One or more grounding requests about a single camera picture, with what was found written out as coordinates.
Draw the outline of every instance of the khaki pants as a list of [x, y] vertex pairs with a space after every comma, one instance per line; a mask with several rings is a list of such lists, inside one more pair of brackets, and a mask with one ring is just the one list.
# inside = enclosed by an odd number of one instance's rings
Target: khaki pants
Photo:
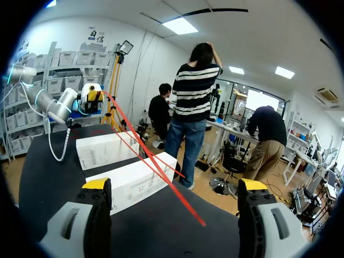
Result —
[[252, 152], [243, 178], [262, 181], [274, 170], [284, 152], [284, 145], [278, 141], [260, 141]]

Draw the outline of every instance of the hair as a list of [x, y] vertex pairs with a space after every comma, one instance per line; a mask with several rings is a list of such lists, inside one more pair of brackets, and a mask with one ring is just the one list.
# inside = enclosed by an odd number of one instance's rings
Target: hair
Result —
[[168, 83], [162, 83], [160, 86], [159, 86], [159, 92], [160, 92], [160, 95], [161, 96], [164, 96], [166, 95], [169, 91], [172, 90], [172, 87], [170, 84]]
[[213, 48], [208, 43], [198, 44], [192, 51], [190, 62], [197, 61], [196, 67], [209, 65], [214, 58]]

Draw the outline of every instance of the man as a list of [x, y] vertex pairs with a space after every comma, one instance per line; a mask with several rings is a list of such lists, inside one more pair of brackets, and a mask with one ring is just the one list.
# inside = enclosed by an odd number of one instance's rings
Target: man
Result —
[[276, 167], [286, 145], [286, 130], [282, 117], [271, 106], [256, 109], [249, 119], [248, 133], [253, 136], [258, 127], [259, 143], [252, 152], [244, 178], [262, 181]]
[[154, 124], [154, 129], [161, 140], [166, 140], [167, 125], [171, 122], [168, 112], [169, 105], [166, 99], [171, 95], [172, 87], [168, 83], [159, 86], [160, 95], [155, 96], [150, 101], [148, 116]]

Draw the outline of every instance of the long dark hair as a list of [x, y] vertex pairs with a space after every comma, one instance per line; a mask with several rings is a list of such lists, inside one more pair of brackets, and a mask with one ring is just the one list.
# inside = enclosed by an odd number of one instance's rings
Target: long dark hair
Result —
[[196, 67], [209, 65], [214, 57], [213, 48], [208, 43], [198, 44], [192, 51], [190, 62], [197, 61]]

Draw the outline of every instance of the ceiling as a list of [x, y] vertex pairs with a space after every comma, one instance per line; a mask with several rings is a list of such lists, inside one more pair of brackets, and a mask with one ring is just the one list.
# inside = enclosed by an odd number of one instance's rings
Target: ceiling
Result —
[[[224, 66], [222, 78], [261, 85], [281, 94], [297, 90], [312, 97], [318, 88], [331, 88], [344, 99], [340, 68], [329, 43], [313, 21], [286, 0], [58, 0], [33, 23], [68, 16], [96, 16], [120, 20], [156, 34], [191, 52], [195, 44], [211, 41]], [[176, 35], [158, 26], [185, 13], [202, 9], [247, 9], [186, 16], [199, 32]], [[231, 73], [240, 67], [244, 75]], [[275, 75], [276, 66], [294, 71], [289, 80]]]

